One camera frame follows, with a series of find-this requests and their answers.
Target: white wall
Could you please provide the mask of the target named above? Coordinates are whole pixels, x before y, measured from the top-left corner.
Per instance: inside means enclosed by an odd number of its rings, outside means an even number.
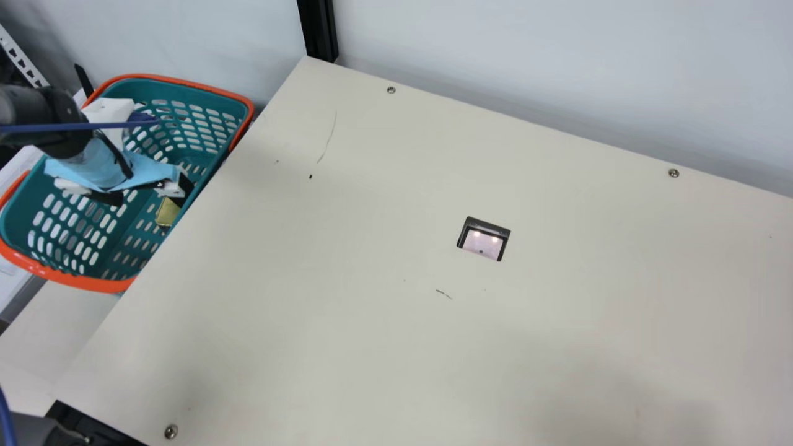
[[[305,54],[294,0],[3,0],[0,21],[51,83],[151,72],[268,101]]]
[[[349,67],[793,195],[789,0],[334,5]]]

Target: black mark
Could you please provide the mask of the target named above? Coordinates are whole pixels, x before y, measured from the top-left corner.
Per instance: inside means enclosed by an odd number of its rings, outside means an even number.
[[[328,140],[325,141],[325,150],[322,151],[322,155],[320,155],[320,158],[316,161],[317,164],[319,164],[320,161],[322,161],[322,159],[325,157],[325,154],[328,153],[328,144],[331,143],[331,138],[333,137],[333,132],[336,130],[336,118],[337,117],[339,117],[339,111],[338,110],[333,113],[333,126],[331,127],[331,134],[328,135]]]
[[[441,290],[435,290],[435,291],[439,292],[440,294],[443,294],[444,296],[448,297],[450,300],[454,300],[454,299],[451,298],[451,296],[449,296],[448,294],[444,293]]]

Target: gold object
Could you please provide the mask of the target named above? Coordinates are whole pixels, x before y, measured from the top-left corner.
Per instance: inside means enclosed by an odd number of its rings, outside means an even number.
[[[163,197],[163,202],[159,204],[154,222],[161,228],[170,228],[174,225],[174,221],[176,217],[178,217],[180,210],[182,210],[182,208],[177,206],[173,200],[168,197]]]

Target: basket hole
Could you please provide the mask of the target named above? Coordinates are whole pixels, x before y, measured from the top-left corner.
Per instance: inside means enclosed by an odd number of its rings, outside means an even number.
[[[41,231],[46,233],[50,229],[50,226],[52,226],[52,222],[52,218],[47,217],[47,220],[44,220],[44,224],[41,226]]]
[[[105,215],[105,210],[97,209],[96,213],[94,213],[94,223],[98,223],[102,219],[103,215]]]
[[[90,217],[91,215],[94,215],[94,211],[96,209],[97,209],[97,204],[95,202],[91,202],[88,205],[88,209],[86,210],[86,217]]]

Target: black metal frame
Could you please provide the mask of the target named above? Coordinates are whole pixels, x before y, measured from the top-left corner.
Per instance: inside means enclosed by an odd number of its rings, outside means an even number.
[[[333,0],[297,0],[305,51],[311,57],[335,62],[339,57]]]

